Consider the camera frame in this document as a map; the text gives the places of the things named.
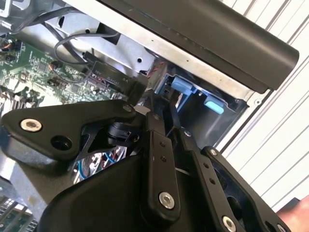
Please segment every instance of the blue cable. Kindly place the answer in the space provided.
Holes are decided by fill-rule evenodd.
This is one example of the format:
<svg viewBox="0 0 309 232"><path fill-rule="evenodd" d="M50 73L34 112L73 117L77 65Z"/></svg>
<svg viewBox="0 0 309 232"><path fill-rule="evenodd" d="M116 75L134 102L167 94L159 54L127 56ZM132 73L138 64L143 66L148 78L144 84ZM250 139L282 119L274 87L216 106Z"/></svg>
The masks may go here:
<svg viewBox="0 0 309 232"><path fill-rule="evenodd" d="M110 157L110 153L104 153L105 156L107 157L107 159L111 162L111 163L115 163L115 161Z"/></svg>
<svg viewBox="0 0 309 232"><path fill-rule="evenodd" d="M78 161L78 171L79 171L79 175L81 176L81 179L85 180L87 179L87 176L84 175L83 173L83 169L82 169L82 161Z"/></svg>

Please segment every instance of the silver screw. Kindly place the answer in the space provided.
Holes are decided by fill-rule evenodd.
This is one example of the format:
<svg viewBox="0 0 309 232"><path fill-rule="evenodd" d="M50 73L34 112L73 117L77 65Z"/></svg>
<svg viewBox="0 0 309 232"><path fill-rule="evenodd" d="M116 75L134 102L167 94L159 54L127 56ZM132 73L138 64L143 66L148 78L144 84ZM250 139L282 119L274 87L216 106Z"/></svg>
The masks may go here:
<svg viewBox="0 0 309 232"><path fill-rule="evenodd" d="M234 222L229 217L224 216L222 218L222 222L223 222L224 226L227 228L228 231L236 232L236 226L235 226Z"/></svg>
<svg viewBox="0 0 309 232"><path fill-rule="evenodd" d="M21 121L20 127L29 132L38 132L42 129L42 124L35 119L27 118Z"/></svg>
<svg viewBox="0 0 309 232"><path fill-rule="evenodd" d="M159 115L154 115L154 118L155 118L156 120L160 120Z"/></svg>
<svg viewBox="0 0 309 232"><path fill-rule="evenodd" d="M217 152L213 149L210 149L209 152L213 155L213 156L217 156Z"/></svg>
<svg viewBox="0 0 309 232"><path fill-rule="evenodd" d="M278 228L281 232L286 232L285 228L282 225L278 224Z"/></svg>
<svg viewBox="0 0 309 232"><path fill-rule="evenodd" d="M175 207L174 198L168 192L161 192L159 195L159 201L167 209L173 209Z"/></svg>
<svg viewBox="0 0 309 232"><path fill-rule="evenodd" d="M188 136L188 137L191 137L192 136L192 134L190 133L190 132L188 132L188 131L184 131L184 134L186 135L186 136Z"/></svg>
<svg viewBox="0 0 309 232"><path fill-rule="evenodd" d="M262 104L262 100L261 100L261 99L256 99L256 100L254 101L254 104L255 104L255 105L260 105L260 104Z"/></svg>
<svg viewBox="0 0 309 232"><path fill-rule="evenodd" d="M131 111L132 111L131 107L128 106L128 105L124 105L122 108L123 108L125 111L128 111L128 112L131 112Z"/></svg>

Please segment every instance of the white corrugated wall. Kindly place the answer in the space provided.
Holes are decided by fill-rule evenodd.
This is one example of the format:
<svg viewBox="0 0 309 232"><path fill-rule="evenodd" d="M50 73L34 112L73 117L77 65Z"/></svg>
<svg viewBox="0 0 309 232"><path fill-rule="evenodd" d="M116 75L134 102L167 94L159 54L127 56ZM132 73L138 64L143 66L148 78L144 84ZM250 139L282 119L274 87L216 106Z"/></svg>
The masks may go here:
<svg viewBox="0 0 309 232"><path fill-rule="evenodd" d="M223 0L300 52L288 80L262 106L240 143L224 153L278 211L309 195L309 0Z"/></svg>

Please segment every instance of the motherboard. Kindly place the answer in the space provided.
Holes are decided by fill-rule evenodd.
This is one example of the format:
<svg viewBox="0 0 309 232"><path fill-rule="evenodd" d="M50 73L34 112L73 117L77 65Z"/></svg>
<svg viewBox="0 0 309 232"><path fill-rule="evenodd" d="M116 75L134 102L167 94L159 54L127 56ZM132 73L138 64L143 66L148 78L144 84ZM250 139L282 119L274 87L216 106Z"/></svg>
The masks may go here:
<svg viewBox="0 0 309 232"><path fill-rule="evenodd" d="M0 38L0 88L2 102L15 101L11 110L121 98L93 73L62 64L11 36Z"/></svg>

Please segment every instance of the black cable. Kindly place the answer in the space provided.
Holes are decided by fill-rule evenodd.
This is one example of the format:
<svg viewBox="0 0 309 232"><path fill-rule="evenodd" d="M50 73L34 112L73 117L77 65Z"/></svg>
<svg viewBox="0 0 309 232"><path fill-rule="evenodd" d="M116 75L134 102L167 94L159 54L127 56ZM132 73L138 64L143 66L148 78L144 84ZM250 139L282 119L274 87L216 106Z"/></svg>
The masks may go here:
<svg viewBox="0 0 309 232"><path fill-rule="evenodd" d="M70 40L72 39L76 39L78 37L104 37L104 38L110 38L110 37L114 37L114 36L117 36L119 33L117 32L116 34L112 34L112 35L109 35L109 34L97 34L97 33L83 33L83 34L76 34L76 35L71 35L71 36L68 36L67 38L59 41L56 45L55 45L55 48L54 48L54 55L55 57L60 60L61 62L65 63L65 64L69 64L69 65L80 65L80 63L74 63L74 62L69 62L69 61L66 61L66 60L63 60L62 58L59 57L58 55L58 52L57 52L57 49L68 43Z"/></svg>
<svg viewBox="0 0 309 232"><path fill-rule="evenodd" d="M11 35L15 35L18 34L22 29L29 27L29 26L34 26L37 24L41 24L44 23L45 21L48 21L52 18L56 18L56 17L60 17L60 16L64 16L67 15L69 13L81 13L79 10L75 9L72 6L68 6L68 7L63 7L61 9L55 10L55 11L50 11L47 13L44 12L37 12L33 15L31 15L30 17L26 18L25 21L16 29L12 30L10 32Z"/></svg>
<svg viewBox="0 0 309 232"><path fill-rule="evenodd" d="M53 36L56 37L56 39L58 41L62 41L63 40L63 37L58 33L58 31L53 28L52 26L50 26L49 24L47 23L42 23L42 25L44 27L46 27L50 33L52 33ZM65 47L65 49L71 54L71 56L73 56L78 62L80 62L79 64L80 65L87 65L88 62L84 61L83 58L81 58L73 49L72 45L70 43L66 43L63 45Z"/></svg>
<svg viewBox="0 0 309 232"><path fill-rule="evenodd" d="M64 15L67 15L69 13L81 13L81 14L83 14L83 12L77 10L76 8L74 8L72 6L63 7L59 10L50 11L50 12L47 12L47 13L40 15L35 20L33 20L28 26L30 27L30 26L34 26L34 25L37 25L37 24L41 24L41 23L44 23L44 22L46 22L46 21L48 21L52 18L64 16Z"/></svg>

